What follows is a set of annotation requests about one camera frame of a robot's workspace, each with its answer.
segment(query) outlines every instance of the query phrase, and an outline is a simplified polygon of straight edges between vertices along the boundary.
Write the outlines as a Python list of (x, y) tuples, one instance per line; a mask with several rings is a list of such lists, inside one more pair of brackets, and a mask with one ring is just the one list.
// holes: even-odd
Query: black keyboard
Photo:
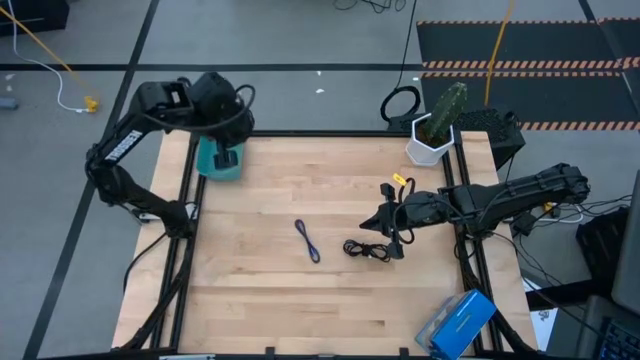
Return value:
[(640, 360), (640, 340), (620, 324), (609, 321), (605, 336), (596, 359)]

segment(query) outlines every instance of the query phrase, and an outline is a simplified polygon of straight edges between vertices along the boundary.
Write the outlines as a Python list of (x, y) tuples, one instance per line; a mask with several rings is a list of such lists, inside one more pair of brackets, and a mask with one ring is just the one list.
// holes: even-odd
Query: white pot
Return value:
[(453, 126), (449, 127), (449, 142), (439, 148), (434, 149), (418, 140), (416, 137), (416, 125), (429, 117), (431, 117), (431, 114), (419, 117), (411, 123), (411, 140), (409, 140), (409, 143), (407, 144), (406, 151), (407, 155), (409, 155), (409, 159), (411, 159), (411, 162), (416, 166), (436, 165), (442, 155), (444, 155), (444, 153), (446, 153), (454, 143)]

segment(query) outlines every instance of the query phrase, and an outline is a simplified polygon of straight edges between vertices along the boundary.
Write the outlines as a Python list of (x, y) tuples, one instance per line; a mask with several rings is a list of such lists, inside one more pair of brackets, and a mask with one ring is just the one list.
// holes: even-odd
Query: wooden table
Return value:
[[(188, 137), (175, 132), (162, 143), (151, 189), (166, 199), (178, 196)], [(463, 139), (471, 181), (495, 184), (486, 134), (464, 133)], [(242, 180), (206, 186), (179, 351), (261, 354), (275, 346), (279, 354), (393, 355), (408, 347), (424, 354), (414, 336), (463, 289), (453, 226), (417, 230), (400, 261), (351, 258), (342, 251), (346, 239), (388, 243), (358, 224), (383, 202), (380, 184), (393, 182), (393, 173), (415, 178), (417, 190), (445, 186), (442, 165), (412, 166), (406, 142), (251, 138)], [(320, 264), (309, 259), (293, 225), (297, 218), (306, 223)], [(160, 223), (145, 225), (136, 251), (162, 231)], [(497, 232), (510, 236), (506, 226)], [(513, 247), (498, 237), (484, 246), (496, 305), (535, 347)], [(167, 248), (164, 242), (132, 271), (114, 346), (128, 340), (156, 304)], [(164, 344), (171, 319), (169, 311)]]

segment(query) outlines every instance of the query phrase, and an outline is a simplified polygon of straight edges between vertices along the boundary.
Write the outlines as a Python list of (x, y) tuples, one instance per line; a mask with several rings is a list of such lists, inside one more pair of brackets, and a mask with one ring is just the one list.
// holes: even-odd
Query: yellow tag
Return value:
[(405, 186), (407, 185), (407, 180), (405, 180), (402, 176), (400, 176), (398, 173), (393, 174), (393, 180), (395, 180), (398, 184)]

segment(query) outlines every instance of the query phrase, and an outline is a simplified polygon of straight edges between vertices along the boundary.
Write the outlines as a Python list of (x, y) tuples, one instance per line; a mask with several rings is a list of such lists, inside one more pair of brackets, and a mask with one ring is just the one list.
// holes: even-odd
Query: blue box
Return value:
[(495, 312), (496, 306), (478, 290), (452, 296), (418, 333), (416, 342), (435, 358), (457, 359)]

